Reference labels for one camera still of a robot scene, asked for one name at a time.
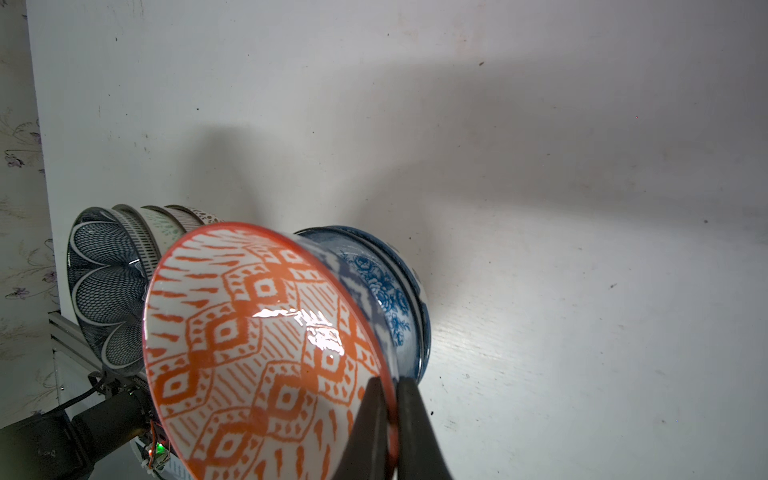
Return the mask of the dark navy flower bowl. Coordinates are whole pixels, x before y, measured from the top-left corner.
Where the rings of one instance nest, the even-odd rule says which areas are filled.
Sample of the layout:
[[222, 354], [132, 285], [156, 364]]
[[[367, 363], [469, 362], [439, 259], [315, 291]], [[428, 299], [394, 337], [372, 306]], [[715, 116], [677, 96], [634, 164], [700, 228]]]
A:
[[67, 243], [75, 318], [92, 352], [123, 376], [144, 370], [143, 310], [159, 251], [148, 227], [123, 209], [89, 207]]

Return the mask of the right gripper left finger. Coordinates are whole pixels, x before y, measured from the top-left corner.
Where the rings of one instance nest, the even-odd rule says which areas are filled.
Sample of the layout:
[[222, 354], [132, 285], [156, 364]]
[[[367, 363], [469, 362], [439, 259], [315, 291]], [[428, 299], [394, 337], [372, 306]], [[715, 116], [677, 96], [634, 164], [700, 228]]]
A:
[[388, 417], [381, 380], [371, 378], [333, 480], [387, 478]]

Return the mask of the pink striped bowl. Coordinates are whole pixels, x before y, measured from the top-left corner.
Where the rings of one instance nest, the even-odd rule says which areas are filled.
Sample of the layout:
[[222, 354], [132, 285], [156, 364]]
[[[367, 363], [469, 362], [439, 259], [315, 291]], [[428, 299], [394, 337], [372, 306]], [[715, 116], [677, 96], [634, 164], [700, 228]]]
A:
[[176, 208], [175, 206], [160, 207], [155, 205], [146, 205], [145, 209], [162, 213], [175, 221], [184, 232], [189, 232], [203, 226], [203, 222], [186, 207]]

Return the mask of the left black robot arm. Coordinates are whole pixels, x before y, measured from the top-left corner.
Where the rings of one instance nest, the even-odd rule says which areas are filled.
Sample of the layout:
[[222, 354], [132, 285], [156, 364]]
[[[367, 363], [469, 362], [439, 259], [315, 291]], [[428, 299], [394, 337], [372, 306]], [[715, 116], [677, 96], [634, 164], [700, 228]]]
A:
[[3, 479], [87, 479], [97, 462], [150, 429], [152, 401], [122, 391], [71, 418], [59, 407], [1, 429]]

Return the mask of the red patterned bowl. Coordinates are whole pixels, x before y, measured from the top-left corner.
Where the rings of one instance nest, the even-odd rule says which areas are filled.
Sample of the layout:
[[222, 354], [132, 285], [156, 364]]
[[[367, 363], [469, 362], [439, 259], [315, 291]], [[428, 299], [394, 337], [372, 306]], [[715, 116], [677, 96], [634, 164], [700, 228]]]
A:
[[160, 260], [145, 302], [151, 396], [197, 479], [327, 479], [368, 382], [396, 432], [397, 360], [366, 282], [308, 239], [199, 227]]

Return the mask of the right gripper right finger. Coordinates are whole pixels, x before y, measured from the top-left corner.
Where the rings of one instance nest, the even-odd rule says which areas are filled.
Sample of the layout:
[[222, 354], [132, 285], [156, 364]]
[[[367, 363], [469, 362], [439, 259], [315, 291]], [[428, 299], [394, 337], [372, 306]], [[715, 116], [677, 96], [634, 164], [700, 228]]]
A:
[[451, 480], [429, 412], [413, 378], [403, 377], [397, 385], [399, 480]]

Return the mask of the green triangle patterned bowl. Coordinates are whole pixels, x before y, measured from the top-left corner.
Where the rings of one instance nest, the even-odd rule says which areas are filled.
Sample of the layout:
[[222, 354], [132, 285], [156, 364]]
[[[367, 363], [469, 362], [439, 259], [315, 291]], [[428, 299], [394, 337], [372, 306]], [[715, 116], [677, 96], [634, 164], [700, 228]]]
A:
[[186, 230], [166, 210], [156, 206], [134, 208], [126, 204], [114, 206], [138, 231], [140, 254], [149, 279], [163, 255]]

